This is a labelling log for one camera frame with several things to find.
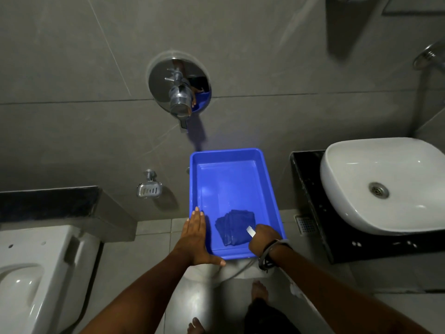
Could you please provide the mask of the person's right hand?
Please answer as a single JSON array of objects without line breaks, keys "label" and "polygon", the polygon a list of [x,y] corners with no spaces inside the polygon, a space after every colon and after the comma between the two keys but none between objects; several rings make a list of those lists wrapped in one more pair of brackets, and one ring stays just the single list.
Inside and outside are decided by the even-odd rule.
[{"label": "person's right hand", "polygon": [[265,225],[265,246],[273,240],[281,240],[281,235],[271,226]]}]

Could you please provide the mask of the person's left hand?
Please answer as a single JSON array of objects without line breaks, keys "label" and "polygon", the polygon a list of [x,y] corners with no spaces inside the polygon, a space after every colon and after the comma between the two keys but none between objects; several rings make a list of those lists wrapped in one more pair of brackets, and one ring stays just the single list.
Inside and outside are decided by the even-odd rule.
[{"label": "person's left hand", "polygon": [[178,254],[187,267],[208,264],[206,247],[207,223],[198,206],[183,225],[181,236],[172,253]]}]

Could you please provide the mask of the blue plastic tub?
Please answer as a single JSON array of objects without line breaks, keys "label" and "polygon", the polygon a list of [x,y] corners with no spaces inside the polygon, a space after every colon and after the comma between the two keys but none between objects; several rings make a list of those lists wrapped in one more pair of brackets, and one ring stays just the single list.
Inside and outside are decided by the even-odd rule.
[{"label": "blue plastic tub", "polygon": [[254,257],[248,243],[225,246],[217,219],[231,210],[249,211],[256,224],[271,226],[285,239],[264,155],[260,149],[194,152],[190,156],[189,214],[198,207],[206,217],[206,246],[225,260]]}]

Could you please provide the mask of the person's left forearm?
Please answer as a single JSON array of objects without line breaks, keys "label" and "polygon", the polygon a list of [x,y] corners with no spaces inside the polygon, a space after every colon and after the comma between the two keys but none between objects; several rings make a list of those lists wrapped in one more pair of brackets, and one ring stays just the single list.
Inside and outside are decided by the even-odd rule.
[{"label": "person's left forearm", "polygon": [[80,334],[154,334],[172,293],[196,259],[196,253],[192,256],[184,248],[173,250],[122,291]]}]

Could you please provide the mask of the person's right forearm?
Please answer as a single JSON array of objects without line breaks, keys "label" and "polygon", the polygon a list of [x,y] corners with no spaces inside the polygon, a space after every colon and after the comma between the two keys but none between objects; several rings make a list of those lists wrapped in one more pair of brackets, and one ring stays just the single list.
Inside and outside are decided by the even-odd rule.
[{"label": "person's right forearm", "polygon": [[288,246],[274,245],[269,256],[336,334],[431,334],[376,298],[338,281]]}]

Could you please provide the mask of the black wristband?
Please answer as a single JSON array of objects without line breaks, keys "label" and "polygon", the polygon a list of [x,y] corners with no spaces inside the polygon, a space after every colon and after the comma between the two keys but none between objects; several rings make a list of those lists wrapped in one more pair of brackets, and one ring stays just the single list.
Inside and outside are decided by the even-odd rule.
[{"label": "black wristband", "polygon": [[276,267],[276,263],[270,257],[270,252],[272,249],[274,249],[278,245],[283,245],[283,246],[286,246],[286,247],[292,249],[292,247],[289,244],[288,239],[281,239],[281,240],[275,239],[275,240],[271,241],[270,243],[268,243],[266,245],[266,247],[263,250],[263,253],[258,258],[259,269],[261,269],[262,271],[265,271],[267,273],[270,269]]}]

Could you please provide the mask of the dark blue folded cloth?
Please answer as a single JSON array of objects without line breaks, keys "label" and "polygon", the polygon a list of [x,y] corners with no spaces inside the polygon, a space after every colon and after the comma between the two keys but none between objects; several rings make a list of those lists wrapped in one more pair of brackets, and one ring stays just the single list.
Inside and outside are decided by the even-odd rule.
[{"label": "dark blue folded cloth", "polygon": [[254,213],[246,210],[231,210],[215,221],[224,246],[239,246],[250,242],[252,236],[248,228],[254,230],[255,226]]}]

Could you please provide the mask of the person's foot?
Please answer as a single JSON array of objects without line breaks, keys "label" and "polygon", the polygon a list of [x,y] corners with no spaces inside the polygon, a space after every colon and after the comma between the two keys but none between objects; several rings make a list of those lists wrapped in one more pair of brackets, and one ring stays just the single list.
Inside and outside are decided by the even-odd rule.
[{"label": "person's foot", "polygon": [[259,280],[254,280],[251,287],[251,301],[253,303],[257,300],[268,304],[269,293],[267,288]]},{"label": "person's foot", "polygon": [[193,318],[188,325],[187,334],[209,334],[198,318]]}]

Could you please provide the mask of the floor drain grate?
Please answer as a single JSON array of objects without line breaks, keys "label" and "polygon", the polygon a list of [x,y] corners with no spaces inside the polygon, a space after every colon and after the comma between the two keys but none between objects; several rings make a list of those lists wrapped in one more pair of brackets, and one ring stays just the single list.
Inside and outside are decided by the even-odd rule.
[{"label": "floor drain grate", "polygon": [[318,232],[316,223],[310,217],[295,215],[294,219],[298,224],[301,236],[311,236]]}]

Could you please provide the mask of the person's left foot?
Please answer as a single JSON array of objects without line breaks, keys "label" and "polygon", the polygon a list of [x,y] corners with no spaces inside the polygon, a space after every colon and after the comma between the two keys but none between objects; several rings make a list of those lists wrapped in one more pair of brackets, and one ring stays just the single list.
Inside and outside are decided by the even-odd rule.
[{"label": "person's left foot", "polygon": [[198,318],[193,318],[188,325],[187,334],[209,334]]}]

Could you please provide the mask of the person's black shorts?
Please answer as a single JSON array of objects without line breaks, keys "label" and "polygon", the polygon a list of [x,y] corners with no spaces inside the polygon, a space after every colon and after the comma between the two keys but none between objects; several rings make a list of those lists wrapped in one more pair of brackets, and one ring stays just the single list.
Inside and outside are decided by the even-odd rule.
[{"label": "person's black shorts", "polygon": [[243,334],[289,334],[293,330],[287,316],[261,298],[251,302],[244,317]]}]

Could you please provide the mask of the chrome shower mixer valve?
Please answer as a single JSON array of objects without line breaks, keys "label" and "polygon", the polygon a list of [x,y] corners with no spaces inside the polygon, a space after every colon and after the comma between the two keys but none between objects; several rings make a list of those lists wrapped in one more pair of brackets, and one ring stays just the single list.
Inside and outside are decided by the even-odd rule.
[{"label": "chrome shower mixer valve", "polygon": [[204,111],[212,99],[210,77],[192,55],[168,50],[148,64],[146,85],[155,102],[188,132],[192,117]]}]

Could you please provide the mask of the black granite ledge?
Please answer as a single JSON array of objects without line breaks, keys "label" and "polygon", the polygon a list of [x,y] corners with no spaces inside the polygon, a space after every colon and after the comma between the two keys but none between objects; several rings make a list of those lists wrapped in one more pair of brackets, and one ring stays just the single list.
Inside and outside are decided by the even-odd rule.
[{"label": "black granite ledge", "polygon": [[0,223],[90,217],[102,193],[97,186],[0,192]]}]

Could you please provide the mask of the white toilet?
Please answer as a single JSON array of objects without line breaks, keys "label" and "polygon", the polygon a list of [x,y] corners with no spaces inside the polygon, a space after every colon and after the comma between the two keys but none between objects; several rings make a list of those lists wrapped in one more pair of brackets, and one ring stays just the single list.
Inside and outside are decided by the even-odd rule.
[{"label": "white toilet", "polygon": [[71,225],[0,231],[0,334],[60,334],[73,325],[99,245]]}]

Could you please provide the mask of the chrome basin faucet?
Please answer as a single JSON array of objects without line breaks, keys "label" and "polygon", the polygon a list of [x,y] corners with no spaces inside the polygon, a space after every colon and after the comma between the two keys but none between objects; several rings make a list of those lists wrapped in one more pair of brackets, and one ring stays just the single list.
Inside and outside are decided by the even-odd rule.
[{"label": "chrome basin faucet", "polygon": [[413,61],[417,71],[432,67],[445,73],[445,39],[427,46]]}]

